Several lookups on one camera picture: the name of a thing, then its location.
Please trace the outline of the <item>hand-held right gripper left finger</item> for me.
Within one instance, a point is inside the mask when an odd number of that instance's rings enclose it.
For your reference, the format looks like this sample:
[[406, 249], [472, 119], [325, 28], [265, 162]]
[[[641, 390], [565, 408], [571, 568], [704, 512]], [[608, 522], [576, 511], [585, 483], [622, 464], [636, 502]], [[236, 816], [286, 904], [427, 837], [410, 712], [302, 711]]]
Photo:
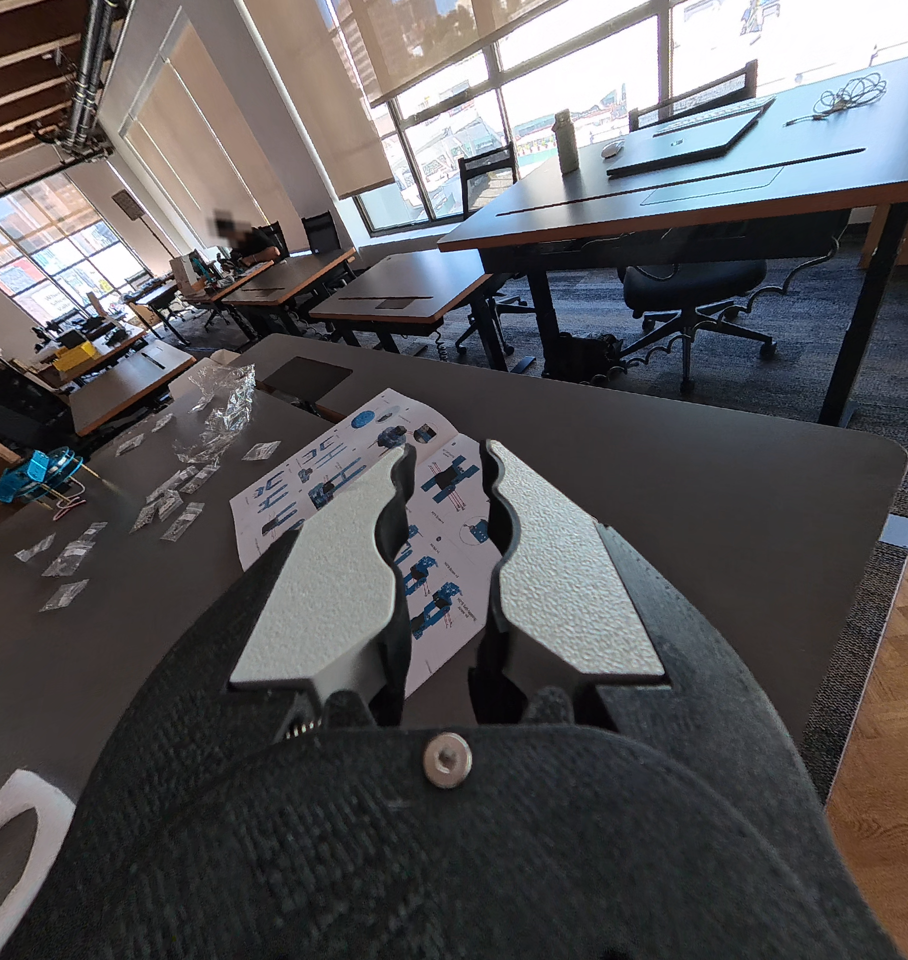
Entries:
[[306, 691], [322, 707], [357, 693], [400, 724], [412, 632], [395, 559], [408, 539], [416, 451], [390, 450], [308, 519], [230, 676], [236, 689]]

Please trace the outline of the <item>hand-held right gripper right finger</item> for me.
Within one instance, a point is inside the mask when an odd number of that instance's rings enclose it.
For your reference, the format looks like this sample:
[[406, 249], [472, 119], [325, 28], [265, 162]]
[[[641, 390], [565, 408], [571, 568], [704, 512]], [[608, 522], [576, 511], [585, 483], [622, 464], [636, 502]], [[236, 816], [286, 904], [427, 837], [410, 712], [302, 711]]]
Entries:
[[469, 670], [478, 723], [518, 722], [546, 688], [578, 707], [598, 686], [665, 682], [597, 520], [500, 441], [485, 440], [480, 456], [501, 558]]

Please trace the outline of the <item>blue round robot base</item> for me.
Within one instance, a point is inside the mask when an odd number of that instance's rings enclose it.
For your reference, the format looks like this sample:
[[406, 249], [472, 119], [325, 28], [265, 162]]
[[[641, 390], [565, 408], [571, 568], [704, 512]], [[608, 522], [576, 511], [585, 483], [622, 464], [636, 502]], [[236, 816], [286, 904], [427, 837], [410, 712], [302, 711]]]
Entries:
[[70, 492], [71, 485], [81, 494], [85, 492], [84, 484], [74, 480], [84, 465], [84, 458], [66, 446], [49, 453], [35, 450], [25, 462], [1, 475], [0, 502], [30, 503], [46, 499], [49, 504], [62, 508], [80, 496]]

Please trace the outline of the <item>dark grey work desk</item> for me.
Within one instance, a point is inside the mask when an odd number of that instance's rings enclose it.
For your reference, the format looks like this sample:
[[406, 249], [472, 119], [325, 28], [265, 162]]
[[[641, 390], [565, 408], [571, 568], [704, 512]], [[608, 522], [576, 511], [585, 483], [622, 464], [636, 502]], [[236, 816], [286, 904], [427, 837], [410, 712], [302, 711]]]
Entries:
[[318, 707], [230, 683], [301, 528], [204, 609], [132, 623], [68, 617], [87, 580], [20, 609], [2, 559], [0, 788], [26, 770], [76, 809], [0, 958], [899, 958], [791, 737], [899, 446], [273, 341], [350, 370], [341, 421], [397, 391], [590, 514], [667, 678], [578, 706], [546, 687], [480, 724], [488, 594], [482, 630], [385, 726], [352, 690]]

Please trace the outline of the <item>dark office desk wood edge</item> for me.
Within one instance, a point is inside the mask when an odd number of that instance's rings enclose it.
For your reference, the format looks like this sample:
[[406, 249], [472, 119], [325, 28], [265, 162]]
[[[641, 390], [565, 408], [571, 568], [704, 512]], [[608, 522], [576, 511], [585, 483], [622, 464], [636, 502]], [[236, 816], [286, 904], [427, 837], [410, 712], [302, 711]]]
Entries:
[[124, 358], [69, 395], [75, 434], [94, 432], [195, 363], [194, 356], [162, 341]]
[[372, 332], [385, 351], [397, 354], [395, 334], [424, 337], [438, 331], [448, 312], [484, 302], [491, 279], [475, 250], [393, 254], [328, 296], [310, 316], [332, 323], [351, 344], [355, 331]]
[[352, 276], [355, 255], [356, 249], [350, 247], [279, 260], [224, 296], [220, 306], [250, 321], [260, 337], [270, 332], [302, 336], [296, 297], [316, 293], [325, 299], [329, 296], [326, 278], [342, 267]]
[[673, 169], [608, 177], [601, 147], [580, 150], [562, 174], [548, 161], [438, 243], [477, 250], [491, 274], [527, 276], [544, 376], [588, 382], [616, 364], [559, 329], [547, 273], [613, 267], [812, 257], [797, 217], [888, 206], [844, 334], [819, 423], [844, 426], [852, 390], [908, 224], [908, 57], [880, 66], [884, 94], [867, 105], [802, 121], [820, 93], [855, 74], [776, 94], [723, 156]]

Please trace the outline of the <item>scatter of small parts bags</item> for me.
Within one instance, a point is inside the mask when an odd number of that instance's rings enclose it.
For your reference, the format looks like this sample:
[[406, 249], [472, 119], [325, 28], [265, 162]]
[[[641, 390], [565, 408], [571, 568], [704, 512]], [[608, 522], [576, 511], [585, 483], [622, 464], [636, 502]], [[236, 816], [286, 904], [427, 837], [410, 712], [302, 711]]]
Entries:
[[113, 446], [99, 450], [93, 469], [103, 481], [92, 478], [86, 503], [62, 520], [28, 507], [0, 526], [12, 604], [27, 611], [32, 598], [34, 611], [59, 586], [86, 580], [68, 618], [114, 609], [108, 620], [133, 623], [167, 600], [201, 611], [241, 575], [230, 501], [310, 439], [314, 420], [256, 391], [248, 424], [198, 484], [206, 465], [178, 456], [205, 431], [210, 408], [193, 412], [195, 404], [187, 395], [173, 403], [155, 433], [137, 424], [121, 442], [143, 440], [120, 457]]

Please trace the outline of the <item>crumpled clear plastic wrap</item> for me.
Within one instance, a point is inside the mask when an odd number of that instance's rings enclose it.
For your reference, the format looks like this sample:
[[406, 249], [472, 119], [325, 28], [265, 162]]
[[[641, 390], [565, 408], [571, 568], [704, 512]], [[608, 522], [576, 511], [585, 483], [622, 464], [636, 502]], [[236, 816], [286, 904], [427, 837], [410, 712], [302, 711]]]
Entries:
[[203, 430], [193, 445], [176, 440], [172, 449], [185, 464], [218, 464], [251, 420], [256, 392], [256, 367], [192, 366], [187, 381], [199, 391], [190, 412], [208, 411]]

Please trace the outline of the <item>black office chair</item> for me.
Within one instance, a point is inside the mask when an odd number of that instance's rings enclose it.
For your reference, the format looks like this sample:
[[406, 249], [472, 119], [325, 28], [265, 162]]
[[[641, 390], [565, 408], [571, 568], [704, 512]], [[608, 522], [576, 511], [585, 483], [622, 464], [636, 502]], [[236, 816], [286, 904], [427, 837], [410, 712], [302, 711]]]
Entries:
[[694, 387], [691, 350], [698, 330], [760, 342], [760, 357], [772, 359], [777, 345], [771, 336], [725, 318], [713, 318], [717, 313], [724, 315], [736, 297], [757, 288], [766, 275], [764, 259], [628, 267], [623, 276], [624, 301], [634, 318], [643, 319], [645, 335], [623, 346], [621, 354], [641, 350], [652, 354], [657, 350], [657, 342], [666, 338], [671, 343], [679, 340], [683, 394]]

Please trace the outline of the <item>white curved plastic piece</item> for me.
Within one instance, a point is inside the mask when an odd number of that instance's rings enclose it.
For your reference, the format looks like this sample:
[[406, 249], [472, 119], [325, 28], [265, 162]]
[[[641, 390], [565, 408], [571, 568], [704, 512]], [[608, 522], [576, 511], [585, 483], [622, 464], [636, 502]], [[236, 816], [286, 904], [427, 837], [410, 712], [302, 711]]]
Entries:
[[39, 775], [18, 769], [0, 788], [0, 830], [28, 810], [35, 812], [37, 827], [27, 864], [0, 905], [0, 953], [45, 882], [64, 844], [76, 806]]

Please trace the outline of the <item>black mesh-back chair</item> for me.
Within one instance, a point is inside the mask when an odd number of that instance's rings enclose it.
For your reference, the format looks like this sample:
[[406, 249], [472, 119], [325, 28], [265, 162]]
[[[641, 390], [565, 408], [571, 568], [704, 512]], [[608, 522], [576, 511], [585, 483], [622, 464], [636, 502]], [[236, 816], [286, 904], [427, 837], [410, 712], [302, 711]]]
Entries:
[[497, 199], [519, 178], [513, 141], [477, 155], [461, 157], [458, 163], [463, 219]]
[[324, 211], [312, 217], [303, 217], [301, 223], [313, 255], [321, 256], [343, 250], [337, 226], [330, 211]]

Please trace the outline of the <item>grey water bottle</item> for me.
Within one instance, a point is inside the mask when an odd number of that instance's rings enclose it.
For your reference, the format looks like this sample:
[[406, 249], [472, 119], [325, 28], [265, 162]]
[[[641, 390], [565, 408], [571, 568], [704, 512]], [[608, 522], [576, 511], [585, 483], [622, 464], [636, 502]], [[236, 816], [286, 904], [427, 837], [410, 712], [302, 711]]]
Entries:
[[562, 176], [567, 176], [580, 167], [577, 131], [569, 108], [564, 108], [555, 114], [553, 133], [556, 140], [559, 171]]

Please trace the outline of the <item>closed dark laptop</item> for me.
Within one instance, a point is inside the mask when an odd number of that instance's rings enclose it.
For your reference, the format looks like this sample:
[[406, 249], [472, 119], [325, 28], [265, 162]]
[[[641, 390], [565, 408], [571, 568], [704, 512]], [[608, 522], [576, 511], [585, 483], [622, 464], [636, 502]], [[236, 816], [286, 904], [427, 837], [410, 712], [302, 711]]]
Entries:
[[610, 179], [620, 179], [722, 158], [748, 136], [771, 105], [764, 111], [694, 126], [664, 136], [653, 137], [653, 126], [631, 132], [626, 136], [622, 153], [606, 161], [606, 175]]

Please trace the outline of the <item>beige roller blind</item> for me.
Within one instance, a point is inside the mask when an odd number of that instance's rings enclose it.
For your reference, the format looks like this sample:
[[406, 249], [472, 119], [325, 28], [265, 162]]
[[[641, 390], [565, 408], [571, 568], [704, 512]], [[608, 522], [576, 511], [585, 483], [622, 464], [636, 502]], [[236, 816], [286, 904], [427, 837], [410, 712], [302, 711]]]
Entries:
[[377, 106], [425, 76], [483, 48], [507, 44], [503, 77], [636, 26], [643, 9], [666, 17], [680, 2], [300, 2], [302, 29], [316, 19], [330, 86], [344, 105]]
[[[255, 34], [310, 138], [338, 199], [388, 186], [394, 174], [364, 99], [315, 2], [244, 4]], [[281, 185], [195, 26], [188, 23], [163, 61], [128, 139], [147, 163], [200, 192], [224, 183], [220, 198], [258, 208]]]

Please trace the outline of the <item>white keyboard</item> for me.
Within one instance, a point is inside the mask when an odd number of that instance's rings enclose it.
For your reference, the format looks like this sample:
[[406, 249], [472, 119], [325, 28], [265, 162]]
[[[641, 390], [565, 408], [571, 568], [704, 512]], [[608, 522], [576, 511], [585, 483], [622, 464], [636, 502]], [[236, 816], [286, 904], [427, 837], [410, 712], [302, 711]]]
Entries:
[[753, 98], [750, 100], [735, 102], [724, 106], [693, 113], [688, 116], [677, 117], [670, 122], [653, 127], [652, 137], [663, 137], [685, 131], [705, 124], [723, 121], [728, 118], [738, 117], [744, 114], [766, 111], [772, 102], [775, 102], [777, 95], [772, 94], [768, 97]]

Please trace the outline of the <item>silver ceiling pipes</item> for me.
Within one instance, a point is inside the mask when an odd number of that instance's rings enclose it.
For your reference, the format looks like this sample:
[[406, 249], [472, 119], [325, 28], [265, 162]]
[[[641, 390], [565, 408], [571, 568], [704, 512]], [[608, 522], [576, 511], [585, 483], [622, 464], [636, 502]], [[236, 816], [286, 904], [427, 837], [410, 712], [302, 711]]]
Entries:
[[130, 1], [90, 1], [81, 33], [72, 97], [65, 119], [50, 138], [52, 146], [79, 160], [101, 150], [98, 110], [105, 65], [114, 56], [114, 41], [125, 26]]

